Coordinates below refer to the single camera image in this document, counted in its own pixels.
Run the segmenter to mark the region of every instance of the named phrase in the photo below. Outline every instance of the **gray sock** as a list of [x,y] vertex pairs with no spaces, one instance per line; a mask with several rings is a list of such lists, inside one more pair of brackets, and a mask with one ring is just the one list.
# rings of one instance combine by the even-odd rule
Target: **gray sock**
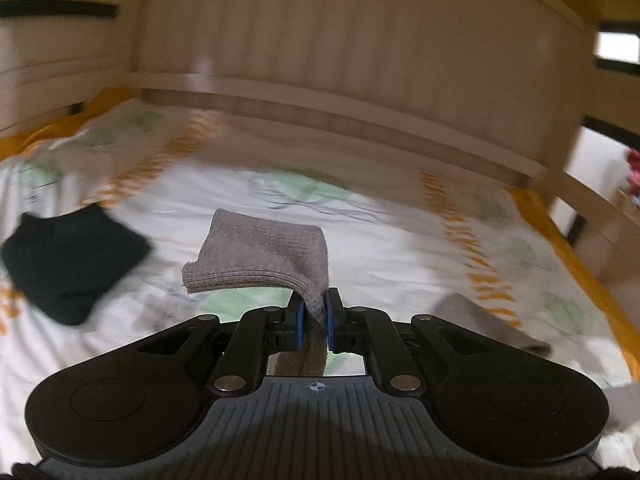
[[322,229],[218,209],[198,260],[185,264],[188,292],[243,286],[286,286],[304,300],[324,330],[322,294],[329,285]]
[[321,377],[326,367],[326,335],[315,323],[309,323],[300,352],[278,354],[273,375],[281,377]]
[[436,305],[433,315],[539,357],[551,354],[549,343],[533,339],[462,294],[451,294],[444,298]]

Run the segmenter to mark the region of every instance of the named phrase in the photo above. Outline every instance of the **metal screw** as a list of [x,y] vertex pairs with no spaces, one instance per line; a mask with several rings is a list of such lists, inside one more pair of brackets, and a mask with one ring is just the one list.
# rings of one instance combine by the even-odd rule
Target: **metal screw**
[[412,392],[422,386],[422,381],[412,375],[396,375],[389,382],[391,386],[401,392]]
[[223,375],[218,377],[213,385],[221,392],[235,392],[244,387],[246,382],[244,379],[237,375]]

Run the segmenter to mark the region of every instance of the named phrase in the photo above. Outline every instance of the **black circular pad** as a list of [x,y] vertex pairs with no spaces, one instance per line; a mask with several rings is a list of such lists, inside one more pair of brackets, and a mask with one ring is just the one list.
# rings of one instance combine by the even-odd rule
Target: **black circular pad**
[[506,379],[496,384],[489,395],[496,410],[520,420],[542,420],[562,408],[560,390],[535,378]]
[[201,399],[174,356],[125,347],[40,383],[25,419],[43,457],[116,467],[180,442],[194,428]]
[[584,375],[507,346],[452,362],[434,396],[453,441],[496,462],[540,466],[593,452],[609,416]]
[[144,402],[144,388],[124,379],[91,381],[80,386],[71,397],[71,407],[78,415],[97,422],[129,416]]

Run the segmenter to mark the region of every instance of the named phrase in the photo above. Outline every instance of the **window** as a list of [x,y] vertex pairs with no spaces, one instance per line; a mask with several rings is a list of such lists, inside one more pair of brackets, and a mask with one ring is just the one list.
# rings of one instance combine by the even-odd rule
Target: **window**
[[596,56],[640,64],[640,36],[631,33],[601,32],[596,44]]
[[[612,202],[628,173],[627,151],[628,147],[621,142],[583,127],[564,170]],[[550,216],[562,234],[571,232],[576,212],[568,204],[556,198]]]

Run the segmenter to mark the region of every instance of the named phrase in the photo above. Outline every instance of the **white bedsheet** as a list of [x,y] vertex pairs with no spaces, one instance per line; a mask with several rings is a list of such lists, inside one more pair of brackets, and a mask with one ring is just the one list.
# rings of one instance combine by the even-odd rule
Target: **white bedsheet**
[[[167,145],[176,136],[182,140]],[[143,157],[151,158],[136,166]],[[1,239],[24,211],[56,216],[103,200],[154,249],[80,327],[58,325],[29,306],[0,267],[0,471],[38,460],[23,410],[48,375],[201,312],[225,322],[250,308],[286,304],[283,289],[186,294],[180,268],[196,259],[217,208],[319,225],[330,284],[346,305],[381,308],[409,321],[460,292],[551,343],[553,361],[603,387],[631,382],[606,317],[520,218],[508,193],[435,176],[421,182],[420,172],[431,170],[420,157],[360,140],[319,138],[308,130],[295,139],[267,136],[210,112],[136,100],[71,139],[43,142],[0,163]],[[452,241],[461,234],[479,246]],[[468,248],[482,257],[471,259]],[[362,361],[330,356],[326,373],[363,373]],[[610,427],[596,453],[603,465],[632,468],[640,468],[638,456],[637,420]]]

